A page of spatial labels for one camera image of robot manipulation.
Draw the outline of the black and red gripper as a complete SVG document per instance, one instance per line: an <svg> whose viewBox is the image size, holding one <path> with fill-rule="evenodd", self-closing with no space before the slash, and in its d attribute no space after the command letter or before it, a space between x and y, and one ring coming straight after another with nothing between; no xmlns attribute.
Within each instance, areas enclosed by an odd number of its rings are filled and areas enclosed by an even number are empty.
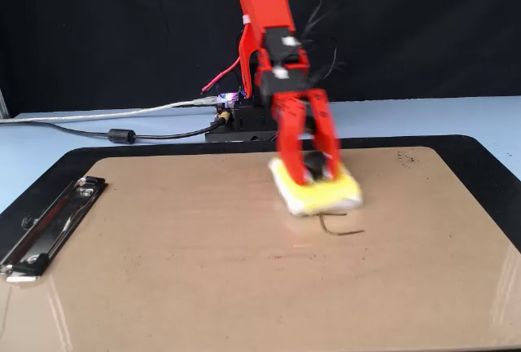
<svg viewBox="0 0 521 352"><path fill-rule="evenodd" d="M322 89L298 91L309 75L309 59L303 48L288 57L268 54L269 64L260 71L260 96L271 99L278 126L278 154L292 181L329 182L339 175L339 141L329 102ZM313 136L313 149L302 153L304 129Z"/></svg>

